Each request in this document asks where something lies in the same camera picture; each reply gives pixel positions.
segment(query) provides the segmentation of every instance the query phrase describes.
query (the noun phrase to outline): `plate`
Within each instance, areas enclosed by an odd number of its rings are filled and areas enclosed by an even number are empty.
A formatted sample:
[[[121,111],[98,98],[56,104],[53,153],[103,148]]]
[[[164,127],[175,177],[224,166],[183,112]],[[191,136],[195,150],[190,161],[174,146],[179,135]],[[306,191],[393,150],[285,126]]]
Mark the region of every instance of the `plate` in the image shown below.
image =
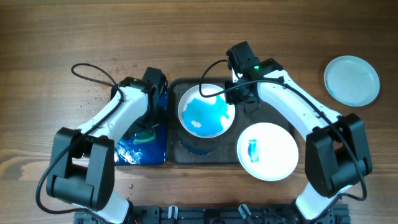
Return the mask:
[[[222,91],[222,87],[202,84],[202,93],[210,95]],[[225,102],[225,95],[204,98],[199,94],[199,85],[184,93],[178,103],[178,118],[190,134],[199,138],[214,138],[223,134],[232,125],[235,105]]]
[[[236,152],[248,173],[266,181],[286,178],[299,161],[299,149],[292,135],[272,123],[246,128],[239,136]]]
[[[325,86],[330,95],[348,106],[364,106],[376,99],[380,81],[375,69],[355,56],[333,59],[325,69]]]

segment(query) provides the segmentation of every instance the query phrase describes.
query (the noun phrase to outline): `light blue object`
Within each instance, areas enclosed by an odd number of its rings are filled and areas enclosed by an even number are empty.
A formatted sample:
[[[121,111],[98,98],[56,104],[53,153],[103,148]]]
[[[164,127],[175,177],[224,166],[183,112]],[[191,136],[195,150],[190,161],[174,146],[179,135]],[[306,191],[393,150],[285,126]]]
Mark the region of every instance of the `light blue object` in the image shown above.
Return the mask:
[[[257,148],[257,139],[249,140],[248,154],[251,162],[258,162],[260,158],[260,150]]]
[[[226,102],[219,95],[215,104],[193,99],[182,112],[182,119],[190,131],[201,136],[211,136],[222,132],[221,117],[229,119],[227,110]]]
[[[333,59],[325,69],[325,86],[330,95],[348,106],[364,106],[376,99],[380,81],[375,69],[355,56]]]

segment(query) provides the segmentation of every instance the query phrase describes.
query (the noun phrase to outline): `wooden table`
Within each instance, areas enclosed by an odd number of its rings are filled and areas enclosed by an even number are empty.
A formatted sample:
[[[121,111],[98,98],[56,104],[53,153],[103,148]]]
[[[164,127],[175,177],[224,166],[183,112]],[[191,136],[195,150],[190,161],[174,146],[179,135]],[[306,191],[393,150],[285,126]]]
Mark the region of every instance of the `wooden table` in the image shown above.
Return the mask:
[[[47,215],[34,193],[61,127],[76,128],[106,103],[109,88],[70,73],[78,62],[109,71],[116,81],[160,68],[169,81],[199,77],[243,40],[260,59],[272,57],[312,96],[365,122],[373,159],[365,202],[345,198],[353,223],[398,219],[398,4],[396,1],[158,2],[0,7],[0,223],[71,223]],[[353,108],[325,90],[323,71],[339,55],[376,69],[381,93]],[[101,80],[90,69],[81,73]],[[211,76],[227,76],[218,66]],[[290,203],[307,184],[304,141],[294,173],[263,182],[242,168],[119,167],[115,189],[136,205]],[[360,195],[359,186],[351,193]],[[69,207],[49,198],[46,206]]]

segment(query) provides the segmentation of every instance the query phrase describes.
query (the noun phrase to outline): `green object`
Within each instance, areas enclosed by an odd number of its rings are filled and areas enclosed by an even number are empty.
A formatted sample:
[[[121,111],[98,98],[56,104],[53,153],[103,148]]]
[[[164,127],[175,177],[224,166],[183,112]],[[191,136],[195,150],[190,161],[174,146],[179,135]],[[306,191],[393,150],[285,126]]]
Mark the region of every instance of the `green object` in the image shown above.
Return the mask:
[[[142,144],[156,139],[155,129],[148,129],[134,134],[134,144]]]

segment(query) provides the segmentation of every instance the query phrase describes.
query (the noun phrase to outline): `small blue object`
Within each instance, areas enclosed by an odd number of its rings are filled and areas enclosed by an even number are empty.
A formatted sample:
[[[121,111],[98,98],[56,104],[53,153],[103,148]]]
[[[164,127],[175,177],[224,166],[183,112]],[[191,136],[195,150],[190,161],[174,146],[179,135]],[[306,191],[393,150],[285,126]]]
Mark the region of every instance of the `small blue object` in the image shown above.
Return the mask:
[[[257,139],[249,140],[248,154],[251,162],[258,162],[260,152],[257,150]]]
[[[227,104],[220,95],[215,104],[193,99],[182,112],[182,119],[190,131],[200,136],[211,136],[223,131],[221,117],[229,119],[227,110]]]
[[[159,98],[158,106],[167,111],[167,92]],[[162,165],[167,156],[167,124],[160,124],[154,128],[155,133],[145,139],[120,139],[115,148],[114,160],[116,166],[131,165]]]

